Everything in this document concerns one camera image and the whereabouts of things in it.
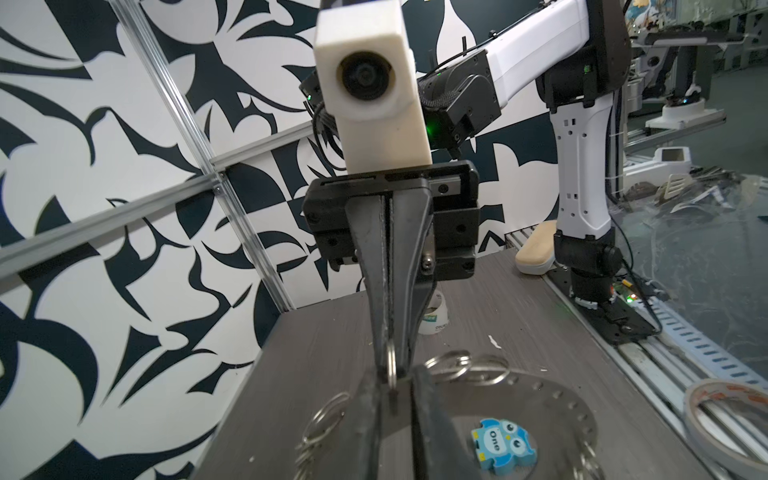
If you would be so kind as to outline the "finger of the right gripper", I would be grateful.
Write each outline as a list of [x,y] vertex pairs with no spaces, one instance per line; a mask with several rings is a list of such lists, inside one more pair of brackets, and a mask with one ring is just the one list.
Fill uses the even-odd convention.
[[433,269],[422,270],[424,245],[433,221],[431,191],[396,191],[391,214],[391,340],[396,373],[404,375],[410,370],[419,324],[435,287]]
[[381,381],[392,376],[390,340],[389,239],[387,198],[383,195],[353,197],[345,214],[360,265],[370,308],[374,363]]

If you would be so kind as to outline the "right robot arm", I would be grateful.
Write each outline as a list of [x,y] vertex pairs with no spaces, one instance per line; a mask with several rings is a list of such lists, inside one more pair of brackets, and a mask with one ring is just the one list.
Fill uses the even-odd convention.
[[472,276],[479,180],[461,144],[534,85],[557,141],[554,251],[573,297],[613,297],[622,258],[605,193],[608,121],[631,59],[614,1],[552,1],[418,75],[397,1],[325,1],[314,41],[318,113],[347,172],[309,187],[303,213],[333,269],[360,266],[375,372],[395,384],[440,281]]

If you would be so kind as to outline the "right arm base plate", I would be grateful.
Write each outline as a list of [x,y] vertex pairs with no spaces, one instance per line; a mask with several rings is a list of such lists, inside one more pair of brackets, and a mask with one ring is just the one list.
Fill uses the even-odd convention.
[[608,344],[620,346],[658,334],[651,321],[616,295],[600,304],[579,303],[572,292],[572,274],[564,267],[556,266],[546,276]]

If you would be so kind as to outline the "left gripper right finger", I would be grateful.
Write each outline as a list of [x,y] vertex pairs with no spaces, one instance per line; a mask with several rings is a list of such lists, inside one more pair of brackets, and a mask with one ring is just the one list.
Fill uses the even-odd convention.
[[411,374],[411,443],[415,479],[479,479],[443,408],[431,373],[416,366]]

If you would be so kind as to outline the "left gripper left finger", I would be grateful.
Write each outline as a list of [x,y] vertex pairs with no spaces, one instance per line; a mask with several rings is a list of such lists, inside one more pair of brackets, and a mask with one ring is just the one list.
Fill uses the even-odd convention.
[[324,457],[324,479],[376,479],[381,440],[381,382],[365,373]]

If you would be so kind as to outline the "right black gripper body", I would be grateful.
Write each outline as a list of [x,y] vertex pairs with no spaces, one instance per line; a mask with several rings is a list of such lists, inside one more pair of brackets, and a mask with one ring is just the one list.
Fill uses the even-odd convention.
[[429,187],[432,195],[435,278],[472,277],[480,224],[479,176],[468,160],[314,180],[302,211],[330,267],[337,271],[358,261],[345,213],[349,199],[417,186]]

